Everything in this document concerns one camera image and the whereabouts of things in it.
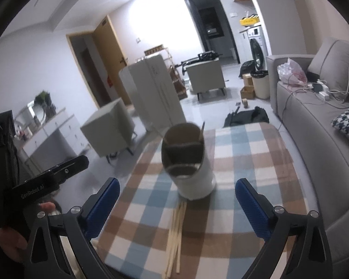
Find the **silver bolt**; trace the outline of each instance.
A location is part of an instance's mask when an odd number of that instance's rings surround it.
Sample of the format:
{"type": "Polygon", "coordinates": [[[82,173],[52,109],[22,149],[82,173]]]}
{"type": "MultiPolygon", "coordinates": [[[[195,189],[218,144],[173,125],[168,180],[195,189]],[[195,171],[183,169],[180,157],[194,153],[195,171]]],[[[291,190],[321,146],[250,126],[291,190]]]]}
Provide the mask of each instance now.
{"type": "Polygon", "coordinates": [[[38,218],[43,218],[45,216],[45,212],[44,211],[40,211],[38,214],[37,214],[37,217],[38,218]]]}
{"type": "Polygon", "coordinates": [[[283,214],[284,208],[282,206],[276,206],[276,207],[274,207],[274,211],[278,214],[283,214]]]}
{"type": "Polygon", "coordinates": [[[77,214],[80,211],[81,211],[81,207],[79,207],[79,206],[75,206],[75,207],[71,208],[71,213],[72,214],[77,214]]]}
{"type": "Polygon", "coordinates": [[[319,217],[319,213],[317,211],[310,211],[310,216],[314,217],[314,218],[318,218],[319,217]]]}

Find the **white plastic bag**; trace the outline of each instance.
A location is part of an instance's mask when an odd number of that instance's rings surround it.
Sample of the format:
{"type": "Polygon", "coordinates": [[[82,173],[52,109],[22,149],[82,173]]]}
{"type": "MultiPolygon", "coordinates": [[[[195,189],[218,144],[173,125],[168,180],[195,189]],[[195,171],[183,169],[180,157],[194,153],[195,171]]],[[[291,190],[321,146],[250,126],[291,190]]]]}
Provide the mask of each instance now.
{"type": "Polygon", "coordinates": [[[277,67],[279,79],[289,85],[306,86],[308,79],[300,65],[290,58],[287,63],[277,67]]]}

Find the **black trash bag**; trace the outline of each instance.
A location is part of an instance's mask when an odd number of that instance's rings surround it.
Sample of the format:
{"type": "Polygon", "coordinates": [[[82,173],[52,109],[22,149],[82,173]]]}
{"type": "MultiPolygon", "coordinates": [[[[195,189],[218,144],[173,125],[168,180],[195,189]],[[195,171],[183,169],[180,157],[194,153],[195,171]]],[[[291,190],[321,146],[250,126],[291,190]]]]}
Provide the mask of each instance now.
{"type": "Polygon", "coordinates": [[[224,128],[261,122],[269,123],[269,118],[263,108],[256,106],[253,110],[229,113],[225,119],[224,128]]]}
{"type": "Polygon", "coordinates": [[[251,73],[252,70],[256,70],[255,61],[246,61],[240,67],[239,77],[242,78],[242,74],[251,73]]]}
{"type": "Polygon", "coordinates": [[[269,72],[267,70],[252,70],[251,71],[251,76],[253,78],[264,78],[268,74],[269,74],[269,72]]]}

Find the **sofa seat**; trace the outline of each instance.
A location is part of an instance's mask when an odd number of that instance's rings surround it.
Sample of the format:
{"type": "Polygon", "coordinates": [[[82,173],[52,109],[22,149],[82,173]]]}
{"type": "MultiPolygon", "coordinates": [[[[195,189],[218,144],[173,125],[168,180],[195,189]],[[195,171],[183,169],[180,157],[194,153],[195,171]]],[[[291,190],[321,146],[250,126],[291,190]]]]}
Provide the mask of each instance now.
{"type": "MultiPolygon", "coordinates": [[[[336,263],[349,260],[349,140],[331,125],[345,110],[322,102],[314,93],[291,95],[298,89],[278,82],[278,115],[310,173],[335,270],[336,263]]],[[[329,102],[346,107],[335,99],[329,102]]]]}

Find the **gray couch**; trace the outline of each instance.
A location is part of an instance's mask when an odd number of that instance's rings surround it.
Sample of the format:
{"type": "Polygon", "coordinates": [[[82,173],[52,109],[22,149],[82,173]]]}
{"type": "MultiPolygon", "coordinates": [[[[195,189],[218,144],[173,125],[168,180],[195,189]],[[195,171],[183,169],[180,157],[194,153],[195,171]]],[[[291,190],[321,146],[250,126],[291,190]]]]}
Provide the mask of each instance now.
{"type": "Polygon", "coordinates": [[[334,278],[349,278],[349,140],[331,125],[345,111],[337,108],[347,108],[349,103],[331,99],[333,107],[314,93],[292,93],[298,88],[283,84],[277,73],[277,66],[288,57],[304,71],[309,68],[322,80],[329,80],[330,89],[340,90],[348,84],[349,42],[329,38],[317,55],[266,58],[271,106],[291,134],[309,171],[330,245],[334,278]]]}

